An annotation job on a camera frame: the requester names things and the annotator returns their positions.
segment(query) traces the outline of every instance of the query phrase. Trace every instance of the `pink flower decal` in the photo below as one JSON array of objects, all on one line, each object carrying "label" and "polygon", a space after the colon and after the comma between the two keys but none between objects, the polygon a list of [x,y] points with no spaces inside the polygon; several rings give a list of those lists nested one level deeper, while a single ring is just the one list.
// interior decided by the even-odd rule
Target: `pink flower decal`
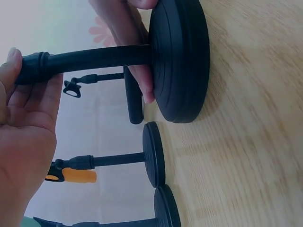
[{"label": "pink flower decal", "polygon": [[105,47],[116,46],[114,37],[106,23],[100,17],[96,17],[95,22],[98,26],[89,29],[89,33],[95,35],[94,42],[97,44],[103,42]]}]

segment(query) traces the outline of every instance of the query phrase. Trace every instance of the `wooden floor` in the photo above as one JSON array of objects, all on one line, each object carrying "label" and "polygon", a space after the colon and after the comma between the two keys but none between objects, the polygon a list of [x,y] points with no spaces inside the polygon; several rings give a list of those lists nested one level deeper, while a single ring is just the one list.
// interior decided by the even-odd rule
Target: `wooden floor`
[{"label": "wooden floor", "polygon": [[145,107],[184,227],[303,226],[303,1],[201,0],[211,47],[191,124]]}]

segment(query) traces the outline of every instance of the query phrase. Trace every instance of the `round weighted base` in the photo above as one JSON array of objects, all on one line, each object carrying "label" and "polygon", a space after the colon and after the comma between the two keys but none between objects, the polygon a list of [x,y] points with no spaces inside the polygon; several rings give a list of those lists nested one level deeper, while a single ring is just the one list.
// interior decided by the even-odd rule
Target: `round weighted base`
[{"label": "round weighted base", "polygon": [[156,189],[154,207],[157,227],[181,227],[176,201],[167,185]]},{"label": "round weighted base", "polygon": [[145,124],[143,153],[148,178],[153,187],[165,184],[165,162],[160,132],[156,122]]},{"label": "round weighted base", "polygon": [[210,65],[207,24],[199,0],[159,0],[151,13],[154,94],[167,121],[192,122],[203,106]]}]

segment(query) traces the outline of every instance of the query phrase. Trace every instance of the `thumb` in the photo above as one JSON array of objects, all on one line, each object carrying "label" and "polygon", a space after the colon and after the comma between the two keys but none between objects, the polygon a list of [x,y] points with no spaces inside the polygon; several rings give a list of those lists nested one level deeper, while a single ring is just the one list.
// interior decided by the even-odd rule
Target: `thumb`
[{"label": "thumb", "polygon": [[128,0],[133,6],[138,9],[153,9],[158,0]]},{"label": "thumb", "polygon": [[22,55],[20,50],[11,48],[7,62],[0,66],[0,84],[8,93],[13,87],[22,68]]}]

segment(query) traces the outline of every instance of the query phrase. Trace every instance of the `green sleeve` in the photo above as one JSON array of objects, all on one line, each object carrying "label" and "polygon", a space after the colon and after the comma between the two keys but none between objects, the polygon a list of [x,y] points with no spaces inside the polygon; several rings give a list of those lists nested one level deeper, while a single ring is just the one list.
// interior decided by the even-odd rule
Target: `green sleeve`
[{"label": "green sleeve", "polygon": [[34,219],[24,216],[20,227],[41,227],[41,225]]}]

